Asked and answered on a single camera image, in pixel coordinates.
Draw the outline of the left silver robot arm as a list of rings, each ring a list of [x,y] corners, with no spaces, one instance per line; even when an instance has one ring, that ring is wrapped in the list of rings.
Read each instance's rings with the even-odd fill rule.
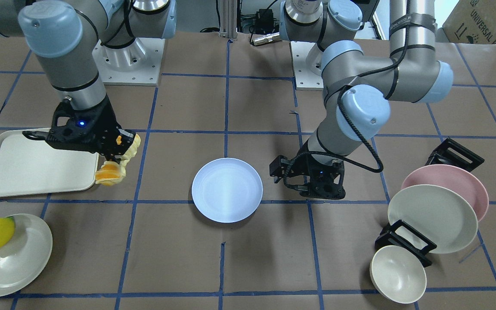
[[[453,85],[451,67],[436,59],[433,0],[390,1],[386,57],[366,55],[354,41],[363,13],[351,0],[285,0],[279,35],[315,43],[322,53],[325,118],[297,155],[270,163],[277,184],[307,198],[343,199],[346,163],[373,173],[384,166],[370,144],[391,115],[389,100],[433,103]]]

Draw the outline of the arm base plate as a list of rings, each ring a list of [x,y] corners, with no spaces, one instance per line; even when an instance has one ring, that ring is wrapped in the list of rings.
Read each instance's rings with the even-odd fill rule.
[[[322,91],[322,51],[317,44],[291,41],[291,56],[297,90]]]
[[[98,43],[92,51],[99,76],[107,86],[157,86],[165,39],[136,38],[123,49]]]

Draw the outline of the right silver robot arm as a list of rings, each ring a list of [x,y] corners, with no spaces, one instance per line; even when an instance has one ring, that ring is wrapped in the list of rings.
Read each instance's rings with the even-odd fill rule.
[[[92,55],[97,43],[129,54],[114,68],[139,65],[141,38],[169,39],[174,0],[0,0],[0,37],[24,37],[61,102],[47,132],[23,131],[54,149],[98,153],[118,164],[136,155],[140,138],[118,123]]]

